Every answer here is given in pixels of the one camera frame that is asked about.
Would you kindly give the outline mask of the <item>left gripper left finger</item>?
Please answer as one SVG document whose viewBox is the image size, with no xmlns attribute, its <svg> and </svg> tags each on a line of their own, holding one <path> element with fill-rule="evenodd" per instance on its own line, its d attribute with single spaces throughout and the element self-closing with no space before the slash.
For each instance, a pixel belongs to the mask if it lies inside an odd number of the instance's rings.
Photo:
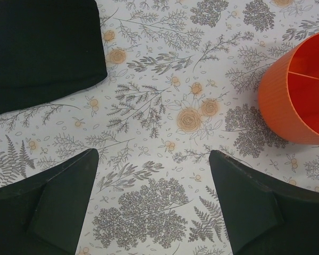
<svg viewBox="0 0 319 255">
<path fill-rule="evenodd" d="M 75 254 L 97 167 L 88 149 L 0 188 L 0 254 Z"/>
</svg>

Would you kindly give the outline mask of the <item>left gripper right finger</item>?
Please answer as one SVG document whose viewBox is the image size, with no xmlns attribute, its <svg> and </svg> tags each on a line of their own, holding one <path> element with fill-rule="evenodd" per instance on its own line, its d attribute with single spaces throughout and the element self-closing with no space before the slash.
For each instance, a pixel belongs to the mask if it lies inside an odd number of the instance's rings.
<svg viewBox="0 0 319 255">
<path fill-rule="evenodd" d="M 319 254 L 319 193 L 209 156 L 233 254 Z"/>
</svg>

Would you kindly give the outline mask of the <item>orange round organizer container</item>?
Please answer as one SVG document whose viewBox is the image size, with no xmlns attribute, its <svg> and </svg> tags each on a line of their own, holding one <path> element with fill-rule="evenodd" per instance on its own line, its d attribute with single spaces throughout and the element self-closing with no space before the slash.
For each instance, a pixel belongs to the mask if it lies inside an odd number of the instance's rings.
<svg viewBox="0 0 319 255">
<path fill-rule="evenodd" d="M 267 126 L 294 143 L 319 145 L 319 33 L 264 73 L 258 104 Z"/>
</svg>

